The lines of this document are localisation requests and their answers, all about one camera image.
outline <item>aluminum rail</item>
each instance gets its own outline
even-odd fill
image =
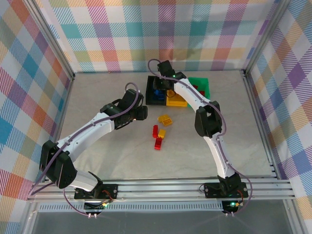
[[[252,178],[253,200],[295,199],[291,184],[288,180],[275,178]],[[146,201],[207,201],[207,200],[233,200],[232,198],[205,198],[199,191],[203,183],[218,183],[217,179],[149,179],[149,180],[116,180],[104,183],[118,184],[118,201],[146,202]],[[69,200],[74,200],[73,188],[66,188]],[[55,185],[49,186],[36,195],[30,196],[28,201],[56,202],[64,201],[62,190]]]

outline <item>yellow brick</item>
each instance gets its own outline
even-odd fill
[[[159,133],[158,133],[158,137],[164,139],[164,138],[165,138],[165,135],[166,135],[166,130],[160,129],[160,130],[159,130]]]
[[[170,118],[169,115],[162,115],[162,116],[159,116],[157,120],[159,123],[161,123],[162,121],[168,118]]]
[[[162,121],[162,124],[163,124],[165,127],[167,127],[167,126],[169,126],[169,125],[172,124],[172,120],[171,120],[170,118],[165,119],[165,120]]]

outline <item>ventilation grille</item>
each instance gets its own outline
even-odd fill
[[[73,204],[78,210],[83,210],[83,204]],[[204,202],[114,202],[109,204],[105,211],[221,211],[221,201]],[[66,204],[42,203],[39,207],[41,212],[72,211],[72,208]]]

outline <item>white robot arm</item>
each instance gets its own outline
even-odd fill
[[[202,100],[200,100],[198,97],[195,96],[195,94],[193,92],[197,92],[200,96],[201,96],[201,94],[191,85],[191,83],[189,82],[189,80],[187,78],[183,78],[180,81],[187,84],[188,88],[185,87],[181,83],[175,83],[174,84],[174,91],[177,94],[179,94],[180,96],[182,96],[195,112],[200,107],[206,106],[206,104]],[[202,98],[206,101],[206,103],[211,102],[209,99],[206,99],[205,97],[202,97]],[[226,151],[226,145],[223,141],[223,137],[220,136],[217,140],[217,135],[219,135],[219,134],[220,133],[217,132],[217,133],[213,134],[211,138],[209,138],[208,136],[204,136],[204,139],[207,142],[207,144],[211,150],[211,153],[213,154],[214,161],[215,161],[215,164],[217,167],[218,176],[221,178],[226,178],[226,177],[230,177],[230,176],[234,175],[234,171],[228,165],[229,161],[226,162],[222,156],[220,147],[222,147],[225,158],[227,160],[229,160],[229,156],[228,156],[228,153]]]
[[[168,66],[169,62],[165,61],[163,63]],[[165,82],[167,80],[155,78],[154,87],[162,90],[173,89],[177,94],[181,95],[195,111],[195,129],[197,133],[205,139],[213,154],[220,181],[218,186],[223,192],[222,196],[230,194],[233,191],[236,192],[238,187],[245,187],[246,184],[241,182],[240,176],[230,166],[229,156],[223,137],[219,136],[221,133],[222,121],[220,116],[214,111],[215,108],[211,108],[211,105],[214,105],[219,110],[218,103],[211,102],[204,98],[182,73],[174,74],[173,77],[175,77],[175,80],[178,79],[180,82]],[[82,126],[75,133],[59,140],[57,143],[47,141],[43,145],[40,160],[40,169],[42,171],[45,169],[52,156],[60,150],[59,146],[65,145],[46,174],[57,187],[62,189],[71,186],[74,187],[76,191],[78,191],[77,194],[82,195],[82,197],[95,199],[107,198],[107,195],[103,193],[103,191],[108,190],[107,186],[115,186],[115,188],[117,188],[117,185],[104,185],[103,182],[91,172],[85,173],[76,170],[73,162],[85,149],[105,134],[114,129],[126,126],[134,119],[146,119],[147,107],[139,106],[139,103],[141,103],[141,101],[143,102],[142,94],[139,94],[140,98],[138,98],[137,103],[131,111],[117,118],[109,119],[110,116],[121,113],[123,110],[127,109],[130,104],[134,102],[134,94],[136,94],[134,90],[127,90],[123,99],[105,105],[100,110],[100,113],[97,113],[90,122]]]

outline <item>aluminum frame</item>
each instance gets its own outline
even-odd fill
[[[65,72],[68,76],[74,80],[74,71],[71,68],[68,60],[66,59],[62,49],[60,48],[57,40],[54,38],[51,29],[49,28],[46,20],[44,19],[39,7],[34,0],[24,0],[30,13],[39,25],[40,30],[47,39],[49,45],[53,49],[57,58],[60,60]],[[244,76],[242,72],[242,78],[244,80],[245,88],[253,109],[255,121],[258,126],[258,130],[266,151],[268,162],[272,170],[271,175],[267,176],[251,176],[253,183],[254,194],[252,200],[257,199],[282,199],[285,204],[285,209],[292,227],[292,230],[296,234],[306,233],[306,227],[303,219],[298,212],[298,206],[295,201],[295,196],[288,180],[280,180],[280,172],[277,167],[277,163],[273,157],[272,150],[265,132],[263,122],[260,118],[259,111],[256,107],[256,101],[252,94],[251,84],[249,79],[251,76],[249,72],[252,70],[259,55],[262,53],[267,41],[270,39],[274,29],[280,21],[283,13],[286,11],[290,0],[280,1],[276,12],[271,19],[266,32],[264,33],[260,44],[256,48],[249,64],[247,65],[247,76]],[[56,133],[55,140],[58,140],[62,125],[64,122],[65,112],[70,98],[73,82],[68,92],[63,115],[61,117],[58,131]],[[184,204],[191,204],[192,202],[198,202],[204,204],[207,202],[215,202],[216,204],[225,199],[206,199],[204,194],[201,193],[198,188],[205,182],[218,182],[215,178],[185,178],[185,179],[149,179],[149,180],[119,180],[119,181],[105,181],[105,183],[117,183],[119,185],[119,192],[117,199],[123,203],[136,203],[141,202],[183,202]],[[74,190],[72,188],[66,189],[67,197],[73,202]],[[56,186],[50,186],[43,191],[40,191],[35,196],[31,196],[26,204],[23,216],[24,220],[20,224],[20,233],[31,233],[38,212],[42,212],[42,204],[64,204],[64,197],[62,191]],[[81,204],[82,201],[75,201],[75,204]]]
[[[30,14],[33,16],[34,20],[36,21],[40,31],[44,35],[48,44],[51,46],[51,49],[53,50],[59,62],[61,63],[65,73],[67,74],[67,76],[71,77],[72,80],[74,80],[75,72],[72,69],[69,61],[67,60],[65,54],[63,53],[58,41],[54,37],[36,1],[35,0],[23,0],[23,2],[25,3],[25,6],[27,7]]]
[[[257,63],[258,59],[260,58],[260,55],[262,54],[265,46],[267,45],[268,41],[270,40],[274,30],[276,29],[278,23],[282,19],[284,13],[287,10],[288,5],[290,4],[291,0],[281,0],[273,13],[273,16],[268,23],[267,28],[265,29],[265,32],[263,33],[261,40],[259,44],[257,45],[254,53],[252,54],[249,63],[246,66],[246,72],[249,73],[254,65]]]

